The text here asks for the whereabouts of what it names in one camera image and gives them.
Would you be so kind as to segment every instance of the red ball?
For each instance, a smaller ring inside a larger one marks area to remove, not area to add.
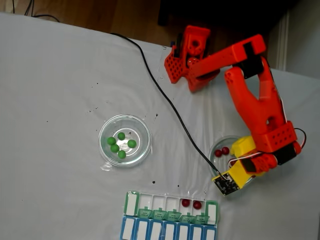
[[[201,202],[199,202],[199,201],[194,201],[194,202],[193,202],[193,207],[194,207],[195,209],[199,210],[199,209],[201,209],[202,204],[201,204]]]
[[[217,149],[217,150],[214,151],[214,155],[215,155],[217,158],[219,158],[219,157],[222,156],[222,151],[221,151],[220,149]]]
[[[237,162],[237,161],[231,161],[231,162],[230,162],[230,165],[233,166],[233,165],[236,164],[236,162]]]
[[[227,146],[224,146],[224,147],[222,148],[222,154],[228,155],[229,153],[230,153],[229,148],[228,148]]]
[[[186,208],[186,207],[189,207],[190,200],[189,199],[182,199],[181,203],[182,203],[182,206],[184,206]]]

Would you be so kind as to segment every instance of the petri dish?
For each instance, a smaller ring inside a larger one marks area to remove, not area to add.
[[[125,134],[124,140],[118,139],[120,132]],[[117,152],[110,150],[110,145],[107,144],[108,137],[114,137],[120,150],[125,151],[124,159],[119,158]],[[128,147],[129,140],[135,140],[135,148]],[[140,118],[122,114],[106,121],[100,130],[98,143],[101,155],[110,164],[118,167],[132,167],[141,163],[148,155],[152,136],[150,129]]]
[[[222,149],[223,147],[228,147],[231,150],[231,146],[232,144],[237,141],[240,137],[239,136],[234,136],[234,135],[230,135],[230,136],[224,136],[221,137],[220,139],[218,139],[211,147],[210,149],[210,153],[209,153],[209,160],[210,162],[212,162],[216,168],[221,172],[224,173],[225,171],[227,171],[229,169],[228,166],[228,161],[230,159],[235,159],[236,156],[231,155],[231,154],[227,154],[227,155],[222,155],[220,157],[216,157],[215,156],[215,151],[217,149]],[[218,174],[216,173],[216,171],[214,171],[212,168],[210,168],[210,171],[212,173],[213,177],[218,176]],[[250,178],[247,182],[246,185],[251,182],[253,178]]]

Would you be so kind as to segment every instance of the black cable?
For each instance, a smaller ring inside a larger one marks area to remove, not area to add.
[[[24,13],[25,16],[28,16],[29,9],[30,9],[30,7],[31,7],[31,3],[32,3],[32,0],[30,0],[30,2],[29,2],[29,4],[28,4],[28,7],[27,7],[26,10],[25,10],[25,13]]]
[[[39,15],[34,15],[32,16],[33,18],[39,18],[39,17],[50,17],[55,19],[58,23],[60,23],[59,19],[56,18],[55,16],[49,15],[49,14],[39,14]]]
[[[303,133],[304,137],[303,137],[303,142],[301,143],[301,149],[303,149],[307,141],[307,134],[301,128],[295,127],[294,129],[300,130]]]
[[[216,166],[206,157],[206,155],[204,155],[204,153],[198,148],[198,146],[196,145],[195,141],[192,139],[188,129],[186,128],[186,125],[184,124],[184,121],[182,120],[179,112],[177,111],[176,107],[173,105],[173,103],[170,101],[170,99],[167,97],[167,95],[164,93],[164,91],[161,89],[161,87],[159,86],[159,84],[157,83],[157,81],[155,80],[154,76],[152,75],[150,69],[149,69],[149,66],[148,66],[148,63],[147,63],[147,60],[146,60],[146,57],[145,57],[145,54],[144,52],[142,51],[141,47],[135,43],[134,41],[132,41],[131,39],[125,37],[125,36],[122,36],[121,34],[118,34],[118,33],[110,33],[112,35],[115,35],[115,36],[118,36],[120,38],[123,38],[127,41],[129,41],[130,43],[134,44],[135,46],[138,47],[138,49],[140,50],[140,53],[142,55],[142,58],[143,58],[143,61],[144,61],[144,65],[152,79],[152,81],[154,82],[154,84],[156,85],[156,87],[159,89],[159,91],[162,93],[162,95],[164,96],[164,98],[169,102],[169,104],[171,105],[173,111],[175,112],[176,116],[178,117],[186,135],[188,136],[188,138],[190,139],[192,145],[194,146],[194,148],[199,152],[199,154],[204,158],[204,160],[206,160],[206,162],[223,178],[223,179],[226,179],[220,172],[219,170],[216,168]]]
[[[35,6],[35,0],[32,0],[31,17],[34,16],[34,6]]]

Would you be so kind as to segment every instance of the white tablecloth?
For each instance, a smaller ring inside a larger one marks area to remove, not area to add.
[[[220,137],[249,133],[222,73],[191,94],[185,79],[168,79],[163,62],[170,48],[137,42],[206,155]],[[119,239],[129,190],[217,200],[218,240],[316,239],[320,81],[277,70],[273,76],[287,118],[307,133],[305,148],[222,197],[135,46],[102,32],[0,14],[0,239]],[[248,83],[257,91],[256,78]],[[102,170],[98,133],[118,114],[145,121],[152,150],[137,167]]]

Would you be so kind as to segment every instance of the green ball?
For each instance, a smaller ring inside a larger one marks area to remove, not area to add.
[[[126,157],[126,152],[123,150],[118,151],[118,157],[124,159]]]
[[[113,153],[118,152],[119,149],[120,149],[120,147],[119,147],[117,144],[113,144],[113,145],[111,145],[111,147],[110,147],[110,150],[111,150],[111,152],[113,152]]]
[[[128,147],[131,148],[131,149],[134,149],[136,147],[136,145],[137,145],[136,141],[132,140],[132,139],[129,140],[127,144],[128,144]]]
[[[116,144],[116,139],[113,137],[113,136],[111,136],[111,137],[108,137],[108,139],[106,140],[106,142],[109,144],[109,145],[114,145],[114,144]]]
[[[123,132],[118,133],[118,139],[125,140],[125,138],[126,138],[126,135]]]

